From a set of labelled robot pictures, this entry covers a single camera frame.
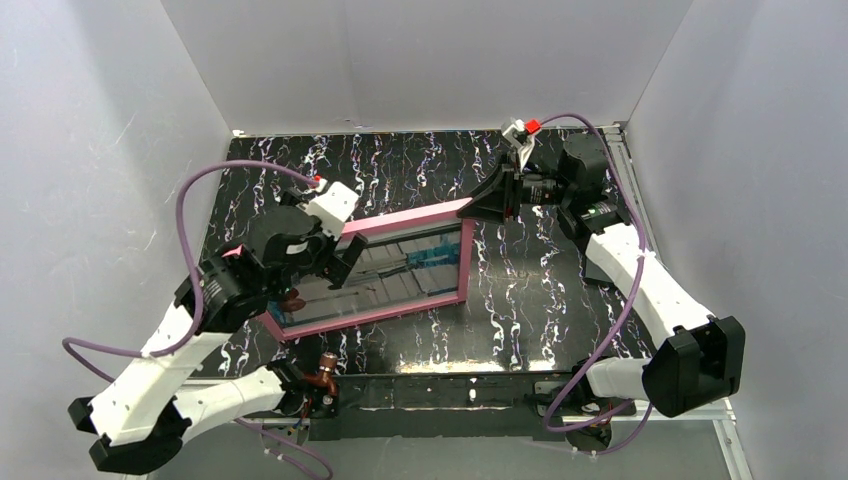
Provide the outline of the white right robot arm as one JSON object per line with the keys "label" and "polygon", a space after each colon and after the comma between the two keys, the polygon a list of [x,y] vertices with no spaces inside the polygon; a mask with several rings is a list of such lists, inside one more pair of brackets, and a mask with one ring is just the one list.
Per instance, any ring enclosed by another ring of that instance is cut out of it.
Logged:
{"label": "white right robot arm", "polygon": [[507,153],[471,193],[463,219],[504,223],[523,205],[553,205],[563,234],[581,250],[583,279],[614,286],[627,298],[656,348],[649,358],[599,355],[582,361],[549,405],[583,406],[603,399],[643,400],[676,417],[740,389],[746,332],[733,316],[719,318],[695,300],[648,248],[624,200],[604,188],[607,149],[593,134],[569,136],[558,162],[530,161],[535,138],[509,133]]}

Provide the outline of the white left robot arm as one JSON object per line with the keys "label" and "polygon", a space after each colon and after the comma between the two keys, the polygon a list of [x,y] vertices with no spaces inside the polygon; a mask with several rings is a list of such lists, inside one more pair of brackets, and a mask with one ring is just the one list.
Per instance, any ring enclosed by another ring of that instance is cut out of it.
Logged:
{"label": "white left robot arm", "polygon": [[244,238],[189,263],[161,323],[124,371],[109,377],[101,393],[69,405],[75,427],[95,437],[89,454],[97,470],[148,474],[192,438],[244,416],[289,405],[303,414],[333,409],[338,387],[330,354],[314,373],[281,359],[203,390],[181,388],[213,350],[299,280],[315,275],[343,283],[355,254],[337,255],[336,247],[353,209],[349,200],[279,206]]}

